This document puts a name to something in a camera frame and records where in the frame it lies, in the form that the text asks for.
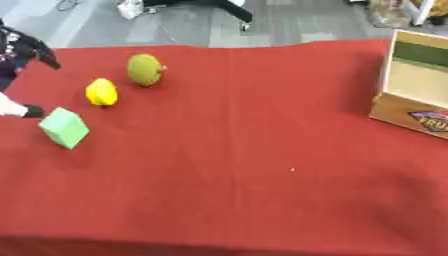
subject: chair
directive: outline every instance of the chair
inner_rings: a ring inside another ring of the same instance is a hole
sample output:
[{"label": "chair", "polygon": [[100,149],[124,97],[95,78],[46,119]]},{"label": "chair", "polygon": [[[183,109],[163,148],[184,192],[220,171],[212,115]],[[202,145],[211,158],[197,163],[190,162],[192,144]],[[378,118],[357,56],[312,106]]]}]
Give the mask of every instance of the chair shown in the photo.
[{"label": "chair", "polygon": [[[175,5],[181,2],[192,2],[192,0],[143,0],[143,5],[149,13],[156,13],[158,8]],[[240,19],[240,30],[247,31],[253,20],[253,14],[237,3],[243,5],[244,0],[202,0],[207,4],[227,11],[230,15]]]}]

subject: chair wheel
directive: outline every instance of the chair wheel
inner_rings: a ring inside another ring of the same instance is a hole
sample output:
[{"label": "chair wheel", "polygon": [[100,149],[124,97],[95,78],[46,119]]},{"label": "chair wheel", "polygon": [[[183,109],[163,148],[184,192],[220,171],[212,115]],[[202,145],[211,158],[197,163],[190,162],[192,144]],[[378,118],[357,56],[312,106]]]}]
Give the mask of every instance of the chair wheel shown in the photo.
[{"label": "chair wheel", "polygon": [[149,7],[148,8],[148,13],[149,14],[155,14],[157,13],[159,10],[157,9],[157,7]]},{"label": "chair wheel", "polygon": [[250,29],[250,23],[246,23],[246,22],[241,22],[240,23],[240,31],[241,32],[246,32]]}]

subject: chair leg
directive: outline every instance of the chair leg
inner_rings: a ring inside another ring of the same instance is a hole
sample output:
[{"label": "chair leg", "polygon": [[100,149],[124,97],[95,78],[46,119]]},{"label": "chair leg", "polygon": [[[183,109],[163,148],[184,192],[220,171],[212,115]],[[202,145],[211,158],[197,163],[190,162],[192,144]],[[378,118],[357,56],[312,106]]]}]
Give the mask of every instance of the chair leg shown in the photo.
[{"label": "chair leg", "polygon": [[229,0],[211,0],[216,6],[227,11],[230,15],[242,20],[246,24],[250,24],[253,20],[253,14],[248,10],[239,7]]}]

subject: wooden box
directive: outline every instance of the wooden box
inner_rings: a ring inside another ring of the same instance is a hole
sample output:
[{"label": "wooden box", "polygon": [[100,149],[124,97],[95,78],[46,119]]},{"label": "wooden box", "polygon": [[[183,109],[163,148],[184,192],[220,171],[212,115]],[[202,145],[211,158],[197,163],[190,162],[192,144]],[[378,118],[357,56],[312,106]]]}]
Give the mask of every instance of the wooden box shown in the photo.
[{"label": "wooden box", "polygon": [[448,139],[448,38],[395,31],[370,117]]}]

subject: red tablecloth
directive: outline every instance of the red tablecloth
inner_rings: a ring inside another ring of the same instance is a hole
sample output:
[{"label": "red tablecloth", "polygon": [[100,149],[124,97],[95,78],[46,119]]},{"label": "red tablecloth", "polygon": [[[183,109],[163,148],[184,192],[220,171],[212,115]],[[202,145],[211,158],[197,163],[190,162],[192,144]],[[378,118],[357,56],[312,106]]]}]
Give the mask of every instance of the red tablecloth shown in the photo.
[{"label": "red tablecloth", "polygon": [[[434,249],[448,212],[448,142],[367,117],[386,46],[60,50],[62,70],[33,64],[7,94],[75,111],[91,133],[70,151],[37,120],[0,119],[0,236],[334,255]],[[137,53],[169,67],[156,87],[126,77]],[[99,77],[118,86],[117,105],[89,105],[84,89]]]}]

